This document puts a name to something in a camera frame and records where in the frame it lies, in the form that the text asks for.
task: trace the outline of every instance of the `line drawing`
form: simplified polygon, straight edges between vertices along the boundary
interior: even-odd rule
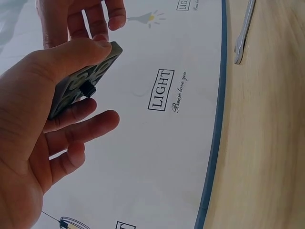
[[[148,24],[148,28],[150,29],[152,27],[152,23],[160,25],[161,21],[166,20],[166,18],[160,17],[160,16],[164,15],[164,13],[157,14],[157,12],[158,12],[158,10],[156,10],[155,12],[150,12],[150,13],[144,14],[139,17],[127,18],[127,20],[128,21],[138,21],[138,22],[146,24],[146,25]]]
[[[69,217],[61,217],[60,220],[54,218],[53,216],[47,214],[46,212],[42,211],[43,214],[50,217],[51,219],[59,222],[59,228],[60,229],[90,229],[88,226],[83,224],[82,222],[79,222],[75,219],[69,218]]]

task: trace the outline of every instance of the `dark gray case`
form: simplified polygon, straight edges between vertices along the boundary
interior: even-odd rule
[[[96,84],[123,52],[117,42],[111,42],[111,45],[112,51],[103,62],[98,65],[87,66],[67,76],[56,85],[48,119],[56,117],[77,99],[83,96],[89,98],[96,92]]]

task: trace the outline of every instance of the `plastic sheet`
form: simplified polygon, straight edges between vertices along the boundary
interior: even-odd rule
[[[86,145],[85,164],[45,195],[34,229],[203,227],[224,106],[225,1],[125,5],[126,25],[110,32],[123,54],[94,96],[94,115],[114,109],[121,123]],[[0,0],[0,73],[38,49],[34,0]],[[164,76],[168,94],[156,99]]]

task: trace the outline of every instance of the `wooden table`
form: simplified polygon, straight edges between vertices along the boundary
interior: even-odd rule
[[[248,0],[227,0],[221,147],[204,229],[305,228],[305,1],[257,0],[241,65]]]

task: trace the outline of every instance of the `wrench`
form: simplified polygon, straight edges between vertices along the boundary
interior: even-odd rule
[[[246,14],[244,16],[244,23],[243,23],[242,31],[235,42],[235,48],[234,48],[234,52],[236,53],[236,56],[234,59],[235,64],[240,64],[240,62],[242,61],[243,55],[244,55],[244,43],[245,43],[247,33],[248,33],[248,30],[250,27],[250,21],[251,21],[251,17],[252,17],[253,11],[254,11],[255,1],[256,0],[249,0],[249,2],[248,2]]]

